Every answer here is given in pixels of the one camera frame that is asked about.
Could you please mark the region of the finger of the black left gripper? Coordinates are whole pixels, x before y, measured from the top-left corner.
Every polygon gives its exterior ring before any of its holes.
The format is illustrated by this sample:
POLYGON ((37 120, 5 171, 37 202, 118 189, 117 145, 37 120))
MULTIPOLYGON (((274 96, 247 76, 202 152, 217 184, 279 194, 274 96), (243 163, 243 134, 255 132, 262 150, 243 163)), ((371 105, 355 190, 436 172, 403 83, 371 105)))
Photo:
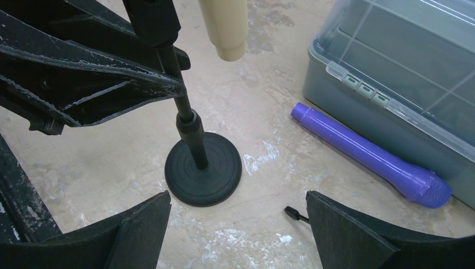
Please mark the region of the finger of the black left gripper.
MULTIPOLYGON (((1 10, 1 106, 59 135, 187 94, 163 72, 56 37, 48 9, 1 10)), ((187 54, 174 47, 181 70, 187 54)))
MULTIPOLYGON (((133 18, 150 33, 163 30, 177 38, 180 23, 172 1, 132 1, 133 18)), ((53 34, 97 51, 160 71, 153 47, 145 44, 130 22, 98 1, 49 1, 53 34)))

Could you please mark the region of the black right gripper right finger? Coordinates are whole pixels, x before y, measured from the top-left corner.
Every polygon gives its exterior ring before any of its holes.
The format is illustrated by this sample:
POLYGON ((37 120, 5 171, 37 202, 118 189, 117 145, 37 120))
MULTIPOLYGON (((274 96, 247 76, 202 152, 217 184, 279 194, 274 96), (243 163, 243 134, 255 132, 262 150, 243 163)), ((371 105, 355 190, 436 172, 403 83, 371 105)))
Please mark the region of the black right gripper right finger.
POLYGON ((474 236, 406 229, 317 191, 307 192, 306 208, 323 268, 474 268, 474 236))

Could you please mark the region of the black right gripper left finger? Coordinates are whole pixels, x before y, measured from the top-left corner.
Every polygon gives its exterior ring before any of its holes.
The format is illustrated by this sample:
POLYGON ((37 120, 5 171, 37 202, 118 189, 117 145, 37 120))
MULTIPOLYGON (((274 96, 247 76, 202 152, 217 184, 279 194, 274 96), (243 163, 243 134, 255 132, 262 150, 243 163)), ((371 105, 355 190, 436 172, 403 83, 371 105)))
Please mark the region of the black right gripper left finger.
POLYGON ((171 211, 168 191, 40 243, 1 243, 1 268, 156 268, 171 211))

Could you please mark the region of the purple microphone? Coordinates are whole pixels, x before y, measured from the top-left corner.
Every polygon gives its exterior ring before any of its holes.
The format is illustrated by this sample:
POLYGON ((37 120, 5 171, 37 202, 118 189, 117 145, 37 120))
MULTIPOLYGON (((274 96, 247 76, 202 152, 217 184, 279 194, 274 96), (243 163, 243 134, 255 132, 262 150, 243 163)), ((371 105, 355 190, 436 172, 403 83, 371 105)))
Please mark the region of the purple microphone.
POLYGON ((433 171, 403 161, 320 111, 297 103, 291 116, 301 126, 385 179, 407 200, 440 208, 451 188, 433 171))

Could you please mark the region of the black round-base clamp stand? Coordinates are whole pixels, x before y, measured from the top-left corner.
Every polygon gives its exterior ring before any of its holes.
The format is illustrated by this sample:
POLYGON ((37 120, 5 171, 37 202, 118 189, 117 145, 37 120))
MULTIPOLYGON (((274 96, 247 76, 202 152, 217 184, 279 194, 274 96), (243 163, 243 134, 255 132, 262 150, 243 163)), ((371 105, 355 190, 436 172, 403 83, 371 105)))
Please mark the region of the black round-base clamp stand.
MULTIPOLYGON (((155 50, 165 74, 183 81, 174 43, 181 29, 172 1, 124 1, 140 41, 155 50)), ((234 144, 205 132, 199 114, 187 95, 174 99, 176 127, 181 140, 165 163, 169 190, 180 201, 195 207, 214 206, 228 199, 240 183, 242 164, 234 144)))

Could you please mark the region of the cream recorder flute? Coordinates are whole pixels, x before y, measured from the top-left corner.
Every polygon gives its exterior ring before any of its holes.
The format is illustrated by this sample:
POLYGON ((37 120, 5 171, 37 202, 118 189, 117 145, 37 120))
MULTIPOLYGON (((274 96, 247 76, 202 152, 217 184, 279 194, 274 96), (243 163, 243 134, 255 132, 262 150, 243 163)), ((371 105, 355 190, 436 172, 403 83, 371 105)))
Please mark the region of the cream recorder flute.
POLYGON ((227 62, 246 52, 248 7, 246 0, 199 0, 208 37, 218 56, 227 62))

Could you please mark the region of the translucent green storage box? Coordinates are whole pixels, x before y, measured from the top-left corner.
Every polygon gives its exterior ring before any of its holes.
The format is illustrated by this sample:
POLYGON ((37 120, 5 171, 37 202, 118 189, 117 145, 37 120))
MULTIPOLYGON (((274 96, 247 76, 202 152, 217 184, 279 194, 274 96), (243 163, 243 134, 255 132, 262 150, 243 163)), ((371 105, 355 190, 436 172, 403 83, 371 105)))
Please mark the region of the translucent green storage box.
POLYGON ((474 2, 336 1, 304 97, 474 206, 474 2))

